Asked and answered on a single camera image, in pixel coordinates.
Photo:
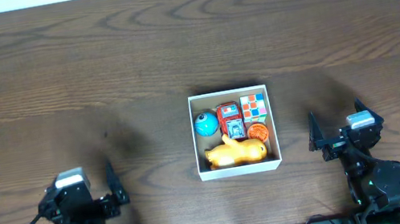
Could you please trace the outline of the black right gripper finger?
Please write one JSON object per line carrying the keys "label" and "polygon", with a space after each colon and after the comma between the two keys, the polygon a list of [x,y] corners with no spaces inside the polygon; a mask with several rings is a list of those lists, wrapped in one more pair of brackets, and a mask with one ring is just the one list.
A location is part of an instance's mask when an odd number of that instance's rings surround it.
{"label": "black right gripper finger", "polygon": [[308,114],[308,125],[310,149],[322,149],[324,146],[324,136],[312,112]]}
{"label": "black right gripper finger", "polygon": [[365,112],[367,111],[370,114],[373,114],[373,111],[371,111],[367,106],[365,106],[360,99],[355,98],[354,99],[354,107],[356,112]]}

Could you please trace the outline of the orange round cap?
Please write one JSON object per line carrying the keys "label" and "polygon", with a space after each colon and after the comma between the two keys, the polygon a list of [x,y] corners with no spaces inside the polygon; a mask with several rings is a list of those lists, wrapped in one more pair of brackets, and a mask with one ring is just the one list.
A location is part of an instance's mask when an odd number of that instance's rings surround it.
{"label": "orange round cap", "polygon": [[265,143],[269,138],[269,131],[265,124],[254,123],[247,130],[247,136],[249,139],[258,139]]}

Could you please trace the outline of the colourful puzzle cube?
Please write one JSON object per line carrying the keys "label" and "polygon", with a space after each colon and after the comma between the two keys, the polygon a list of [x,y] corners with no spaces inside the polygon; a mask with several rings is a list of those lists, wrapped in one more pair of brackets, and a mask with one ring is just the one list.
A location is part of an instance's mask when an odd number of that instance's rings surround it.
{"label": "colourful puzzle cube", "polygon": [[266,103],[262,92],[239,98],[243,120],[246,124],[264,123],[267,117]]}

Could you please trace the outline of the red toy truck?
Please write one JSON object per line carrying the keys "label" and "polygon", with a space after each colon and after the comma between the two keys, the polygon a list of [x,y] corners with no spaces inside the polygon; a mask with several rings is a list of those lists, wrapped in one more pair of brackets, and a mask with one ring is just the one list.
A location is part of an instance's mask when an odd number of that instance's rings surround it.
{"label": "red toy truck", "polygon": [[234,101],[220,104],[216,113],[221,133],[234,140],[246,137],[243,114]]}

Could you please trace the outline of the blue toy ball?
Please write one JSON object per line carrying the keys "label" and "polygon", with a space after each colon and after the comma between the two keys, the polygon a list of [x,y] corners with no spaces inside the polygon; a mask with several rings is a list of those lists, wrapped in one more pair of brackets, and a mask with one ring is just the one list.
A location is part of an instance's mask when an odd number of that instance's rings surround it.
{"label": "blue toy ball", "polygon": [[204,137],[214,135],[218,130],[218,118],[211,112],[203,112],[194,119],[195,132]]}

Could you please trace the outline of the white cardboard box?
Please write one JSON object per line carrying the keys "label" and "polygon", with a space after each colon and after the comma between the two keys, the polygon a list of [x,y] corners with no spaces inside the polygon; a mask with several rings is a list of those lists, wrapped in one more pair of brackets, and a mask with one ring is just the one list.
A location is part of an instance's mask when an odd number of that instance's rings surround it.
{"label": "white cardboard box", "polygon": [[[215,148],[218,145],[222,145],[222,135],[225,135],[221,132],[220,126],[218,126],[217,132],[208,137],[200,136],[195,132],[194,129],[194,119],[196,116],[203,112],[211,112],[217,117],[217,107],[220,104],[235,102],[241,110],[239,98],[241,96],[247,96],[252,94],[257,94],[257,92],[262,92],[264,95],[266,109],[267,109],[267,117],[264,123],[269,131],[269,139],[264,143],[267,147],[267,156],[258,162],[248,162],[240,165],[231,165],[229,167],[224,168],[213,168],[211,164],[207,161],[205,157],[205,151]],[[199,177],[203,181],[210,181],[225,177],[234,177],[249,173],[258,173],[268,170],[277,169],[279,164],[282,161],[280,145],[278,142],[277,132],[275,128],[273,113],[270,108],[267,89],[265,85],[256,85],[246,88],[237,88],[222,92],[213,92],[198,96],[190,96],[188,99],[189,103],[189,111],[190,111],[190,120],[192,125],[192,130],[194,130],[194,149],[198,164],[198,172]],[[247,130],[250,128],[252,123],[246,124],[246,137],[241,139],[236,139],[237,141],[245,141],[249,139],[247,136]]]}

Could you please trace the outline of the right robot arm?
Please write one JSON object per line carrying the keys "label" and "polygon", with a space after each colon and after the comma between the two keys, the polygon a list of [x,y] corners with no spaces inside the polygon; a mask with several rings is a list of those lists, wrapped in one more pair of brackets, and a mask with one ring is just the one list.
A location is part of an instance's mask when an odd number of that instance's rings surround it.
{"label": "right robot arm", "polygon": [[340,160],[352,199],[361,207],[357,217],[364,222],[370,215],[400,206],[400,167],[370,153],[381,140],[384,119],[360,100],[354,101],[354,107],[355,112],[346,117],[347,125],[329,138],[310,113],[308,149],[321,151],[324,161]]}

